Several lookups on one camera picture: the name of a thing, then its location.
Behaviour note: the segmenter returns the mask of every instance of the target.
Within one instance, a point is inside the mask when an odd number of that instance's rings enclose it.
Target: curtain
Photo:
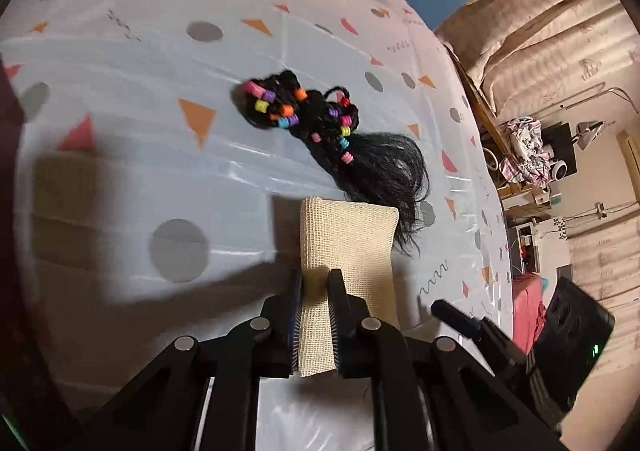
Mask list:
[[[469,0],[436,34],[500,121],[640,60],[640,36],[619,0]]]
[[[574,283],[616,317],[593,374],[640,362],[640,215],[569,239]]]

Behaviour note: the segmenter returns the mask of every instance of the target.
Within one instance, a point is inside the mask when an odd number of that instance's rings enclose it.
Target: black hair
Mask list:
[[[290,70],[244,84],[246,118],[256,127],[280,127],[302,140],[349,199],[399,211],[395,242],[402,251],[422,227],[418,203],[429,192],[420,148],[398,133],[354,133],[358,108],[346,88],[303,90]],[[337,102],[328,101],[336,94]]]

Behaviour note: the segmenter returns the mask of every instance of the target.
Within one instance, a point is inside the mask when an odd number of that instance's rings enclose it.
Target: plastic table cover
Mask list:
[[[75,409],[105,402],[173,338],[224,335],[298,267],[300,200],[342,199],[236,85],[283,66],[346,86],[363,131],[415,137],[431,192],[420,253],[394,253],[401,327],[450,334],[444,297],[511,335],[497,193],[447,51],[403,0],[12,0],[0,51],[26,115],[16,232],[42,348]],[[257,448],[373,444],[368,381],[261,383]]]

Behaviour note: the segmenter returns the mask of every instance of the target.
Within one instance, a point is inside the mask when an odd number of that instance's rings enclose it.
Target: yellow bead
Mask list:
[[[269,103],[266,100],[262,100],[259,98],[255,101],[254,105],[255,111],[260,111],[260,113],[267,113],[267,108],[269,108]]]

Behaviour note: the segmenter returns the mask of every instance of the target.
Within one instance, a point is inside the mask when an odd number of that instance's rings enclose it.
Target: braided hair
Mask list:
[[[399,211],[395,242],[402,251],[414,243],[418,202],[429,190],[420,148],[406,135],[354,133],[358,108],[346,88],[321,94],[303,90],[290,70],[267,79],[251,79],[246,118],[256,127],[289,129],[353,202],[395,207]],[[335,94],[336,102],[327,99]]]

